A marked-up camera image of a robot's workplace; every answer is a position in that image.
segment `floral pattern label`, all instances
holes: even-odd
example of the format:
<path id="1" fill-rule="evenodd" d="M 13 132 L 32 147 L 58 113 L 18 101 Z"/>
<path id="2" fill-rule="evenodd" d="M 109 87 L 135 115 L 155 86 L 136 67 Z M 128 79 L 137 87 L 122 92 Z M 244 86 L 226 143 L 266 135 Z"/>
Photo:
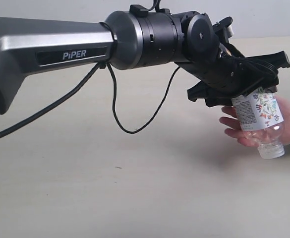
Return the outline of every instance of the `floral pattern label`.
<path id="1" fill-rule="evenodd" d="M 274 94 L 262 88 L 232 99 L 232 104 L 243 131 L 262 130 L 284 121 Z"/>

